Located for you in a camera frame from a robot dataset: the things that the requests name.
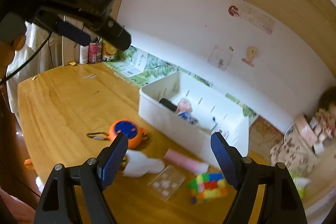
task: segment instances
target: colorful puzzle cube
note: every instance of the colorful puzzle cube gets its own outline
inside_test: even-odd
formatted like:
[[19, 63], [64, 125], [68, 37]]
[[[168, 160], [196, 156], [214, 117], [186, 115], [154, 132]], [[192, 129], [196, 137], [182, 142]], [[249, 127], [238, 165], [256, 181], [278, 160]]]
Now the colorful puzzle cube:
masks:
[[228, 188], [222, 173], [199, 175], [189, 183], [189, 188], [193, 204], [228, 195]]

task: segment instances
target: sheer curtain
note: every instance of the sheer curtain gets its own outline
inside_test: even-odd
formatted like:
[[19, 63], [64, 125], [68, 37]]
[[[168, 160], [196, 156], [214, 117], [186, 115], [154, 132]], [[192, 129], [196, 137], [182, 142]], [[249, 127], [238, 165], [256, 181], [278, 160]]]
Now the sheer curtain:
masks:
[[[26, 44], [21, 51], [15, 52], [13, 62], [7, 68], [7, 76], [19, 68], [28, 58], [40, 47], [43, 41], [47, 38], [48, 32], [36, 26], [35, 24], [26, 23]], [[62, 60], [62, 51], [58, 51], [58, 46], [62, 47], [62, 38], [58, 35], [52, 34], [50, 39], [51, 57], [54, 67], [58, 66], [59, 60]], [[42, 48], [40, 53], [20, 72], [7, 81], [7, 92], [9, 99], [9, 106], [12, 113], [15, 114], [19, 124], [20, 117], [17, 102], [17, 86], [20, 82], [33, 77], [43, 71], [52, 68], [51, 57], [49, 53], [48, 43]]]

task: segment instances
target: wooden desk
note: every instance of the wooden desk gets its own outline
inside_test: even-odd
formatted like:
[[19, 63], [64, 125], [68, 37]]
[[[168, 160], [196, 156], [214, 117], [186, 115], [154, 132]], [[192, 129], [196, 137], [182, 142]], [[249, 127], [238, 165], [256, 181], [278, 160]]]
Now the wooden desk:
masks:
[[[84, 78], [95, 74], [94, 78]], [[88, 132], [107, 131], [118, 119], [129, 119], [144, 127], [151, 139], [139, 150], [149, 157], [162, 158], [172, 148], [195, 158], [173, 141], [140, 119], [139, 88], [116, 76], [104, 64], [58, 67], [28, 79], [18, 87], [22, 131], [38, 175], [45, 182], [57, 163], [81, 165], [96, 157], [107, 141], [92, 140]], [[261, 162], [256, 155], [250, 155]], [[200, 205], [192, 205], [188, 182], [194, 175], [178, 168], [186, 181], [166, 202], [151, 192], [147, 183], [155, 175], [126, 178], [121, 172], [104, 195], [116, 218], [123, 223], [222, 223], [236, 191]], [[76, 188], [84, 223], [90, 223], [81, 188]], [[258, 191], [250, 223], [256, 223], [263, 189]]]

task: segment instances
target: silver screw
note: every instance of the silver screw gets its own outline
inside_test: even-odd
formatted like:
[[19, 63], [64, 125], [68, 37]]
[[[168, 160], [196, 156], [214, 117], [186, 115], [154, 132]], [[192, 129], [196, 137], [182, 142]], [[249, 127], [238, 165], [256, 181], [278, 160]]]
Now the silver screw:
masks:
[[56, 164], [56, 165], [55, 165], [55, 170], [56, 170], [56, 171], [59, 171], [59, 170], [62, 169], [62, 167], [63, 167], [62, 164]]
[[87, 164], [88, 165], [93, 165], [93, 164], [95, 164], [96, 163], [96, 159], [95, 158], [89, 158], [88, 160], [87, 160]]
[[277, 166], [278, 166], [280, 169], [285, 169], [285, 168], [286, 168], [286, 165], [285, 165], [283, 162], [278, 162], [278, 163], [277, 163]]
[[245, 162], [246, 164], [250, 164], [252, 162], [252, 159], [250, 157], [244, 157], [243, 162]]
[[112, 20], [110, 20], [109, 22], [107, 22], [107, 27], [112, 28], [114, 25], [114, 22]]

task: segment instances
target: white plastic bin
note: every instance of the white plastic bin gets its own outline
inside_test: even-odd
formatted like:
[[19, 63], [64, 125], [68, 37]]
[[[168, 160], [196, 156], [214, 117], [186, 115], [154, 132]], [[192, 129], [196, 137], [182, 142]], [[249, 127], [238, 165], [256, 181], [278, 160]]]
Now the white plastic bin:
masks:
[[[181, 98], [189, 99], [192, 116], [199, 123], [190, 125], [178, 117], [177, 113], [159, 103], [162, 98], [175, 105]], [[143, 86], [140, 89], [139, 116], [199, 158], [219, 167], [210, 146], [209, 131], [214, 126], [212, 117], [215, 116], [228, 144], [236, 147], [242, 156], [247, 155], [249, 121], [243, 116], [241, 107], [183, 72]]]

